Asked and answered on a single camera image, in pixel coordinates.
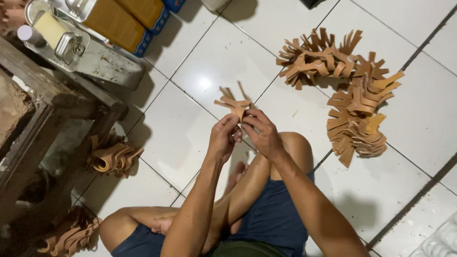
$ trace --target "pile of leather pieces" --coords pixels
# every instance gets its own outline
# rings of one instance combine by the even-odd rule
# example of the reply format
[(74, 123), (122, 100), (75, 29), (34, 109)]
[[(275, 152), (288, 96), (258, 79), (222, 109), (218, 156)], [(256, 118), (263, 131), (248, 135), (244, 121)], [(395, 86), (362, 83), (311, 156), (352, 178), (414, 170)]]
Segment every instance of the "pile of leather pieces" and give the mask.
[(252, 101), (249, 99), (249, 97), (244, 92), (243, 87), (241, 86), (241, 82), (239, 82), (239, 81), (238, 81), (238, 86), (239, 86), (239, 89), (241, 90), (241, 93), (243, 94), (244, 100), (236, 101), (235, 97), (233, 96), (232, 92), (230, 91), (230, 88), (219, 87), (223, 96), (221, 97), (221, 101), (214, 100), (214, 103), (217, 105), (220, 105), (220, 106), (230, 108), (230, 110), (232, 111), (233, 114), (238, 115), (239, 122), (241, 122), (243, 120), (243, 115), (244, 115), (244, 112), (246, 111), (246, 109), (254, 108), (254, 104), (252, 103)]
[(0, 35), (16, 31), (20, 26), (26, 25), (24, 8), (26, 0), (0, 0)]
[(47, 246), (37, 251), (51, 256), (72, 256), (80, 250), (92, 249), (90, 237), (101, 222), (102, 219), (91, 218), (83, 207), (74, 206), (44, 237)]
[(114, 128), (101, 141), (98, 141), (97, 135), (91, 140), (92, 154), (87, 159), (88, 167), (115, 177), (128, 178), (133, 159), (144, 151), (125, 142), (125, 137), (118, 136)]
[(313, 30), (310, 38), (303, 35), (304, 44), (296, 38), (286, 40), (284, 52), (276, 59), (276, 64), (286, 67), (279, 76), (286, 76), (286, 84), (301, 90), (303, 85), (316, 85), (319, 77), (342, 78), (349, 84), (340, 84), (339, 90), (327, 103), (338, 109), (332, 109), (328, 119), (327, 135), (332, 142), (340, 162), (349, 167), (354, 151), (361, 157), (376, 157), (386, 151), (387, 139), (379, 131), (379, 124), (385, 115), (378, 114), (378, 109), (391, 92), (401, 84), (396, 82), (403, 77), (402, 71), (385, 78), (388, 69), (382, 69), (384, 60), (375, 62), (376, 53), (370, 52), (368, 60), (352, 52), (361, 40), (362, 31), (351, 31), (344, 36), (340, 47), (335, 46), (335, 36), (327, 35), (326, 29), (320, 29), (320, 37)]

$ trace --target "man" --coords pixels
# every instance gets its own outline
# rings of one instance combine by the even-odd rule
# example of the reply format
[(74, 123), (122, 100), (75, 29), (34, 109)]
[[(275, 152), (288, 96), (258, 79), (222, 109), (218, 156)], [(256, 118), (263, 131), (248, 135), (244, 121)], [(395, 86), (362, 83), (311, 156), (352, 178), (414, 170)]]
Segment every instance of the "man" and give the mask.
[(114, 257), (299, 257), (308, 233), (325, 256), (369, 256), (314, 185), (309, 142), (297, 133), (278, 133), (260, 110), (246, 114), (241, 128), (259, 154), (244, 175), (238, 167), (239, 180), (231, 177), (214, 203), (222, 166), (242, 137), (239, 118), (229, 114), (214, 125), (200, 174), (180, 209), (123, 208), (105, 219), (100, 237)]

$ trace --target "white tile floor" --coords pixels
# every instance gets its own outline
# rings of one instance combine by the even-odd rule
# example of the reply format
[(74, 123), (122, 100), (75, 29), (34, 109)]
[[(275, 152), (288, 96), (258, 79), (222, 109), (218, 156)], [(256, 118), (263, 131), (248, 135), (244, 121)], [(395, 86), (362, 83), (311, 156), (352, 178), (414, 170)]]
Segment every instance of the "white tile floor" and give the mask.
[[(451, 11), (457, 0), (326, 0), (308, 10), (299, 0), (232, 0), (219, 13), (187, 0), (159, 36), (145, 60), (152, 66), (135, 92), (112, 90), (129, 106), (121, 125), (142, 145), (135, 172), (127, 180), (97, 177), (73, 197), (101, 218), (127, 206), (180, 207), (194, 184), (207, 150), (211, 127), (227, 113), (213, 105), (219, 86), (236, 81), (277, 125), (311, 143), (315, 164), (331, 148), (326, 135), (331, 86), (295, 91), (277, 77), (275, 58), (284, 38), (326, 27), (340, 41), (363, 30), (356, 54), (377, 52), (396, 73)], [(355, 227), (360, 238), (374, 236), (457, 152), (457, 16), (406, 69), (396, 97), (381, 109), (381, 131), (389, 147), (381, 157), (354, 158), (349, 169), (332, 154), (316, 171), (316, 184)], [(239, 144), (224, 167), (216, 192), (222, 195), (231, 168), (255, 156), (252, 143)], [(374, 257), (406, 257), (457, 211), (457, 167), (435, 186), (370, 252)], [(310, 256), (319, 250), (308, 244)], [(96, 252), (109, 256), (99, 242)]]

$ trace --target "hand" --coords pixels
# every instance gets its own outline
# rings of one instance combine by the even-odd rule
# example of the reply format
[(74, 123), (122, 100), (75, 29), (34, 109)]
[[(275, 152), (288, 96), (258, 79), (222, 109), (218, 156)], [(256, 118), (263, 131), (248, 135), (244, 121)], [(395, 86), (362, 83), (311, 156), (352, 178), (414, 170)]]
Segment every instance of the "hand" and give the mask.
[(235, 142), (241, 143), (243, 132), (238, 127), (239, 117), (228, 114), (222, 118), (211, 130), (207, 155), (221, 158), (226, 163), (232, 155)]
[(241, 128), (246, 131), (257, 150), (267, 159), (284, 153), (286, 150), (279, 137), (276, 126), (261, 110), (249, 109), (246, 111), (248, 116), (243, 118)]

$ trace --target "wooden table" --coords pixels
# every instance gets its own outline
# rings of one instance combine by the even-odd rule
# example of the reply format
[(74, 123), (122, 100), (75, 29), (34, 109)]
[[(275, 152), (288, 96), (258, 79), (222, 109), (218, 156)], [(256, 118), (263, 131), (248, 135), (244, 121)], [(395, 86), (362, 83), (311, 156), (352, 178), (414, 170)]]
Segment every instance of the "wooden table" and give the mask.
[[(90, 137), (109, 132), (128, 112), (115, 96), (75, 73), (64, 73), (76, 86), (68, 88), (45, 72), (21, 51), (0, 37), (0, 65), (16, 75), (34, 91), (35, 113), (6, 155), (0, 169), (0, 227), (14, 224), (9, 253), (18, 256), (50, 222), (66, 213), (71, 190), (93, 172), (85, 171), (91, 152)], [(16, 205), (30, 183), (47, 150), (68, 119), (89, 119), (94, 123), (63, 174), (49, 190), (43, 202), (25, 210)]]

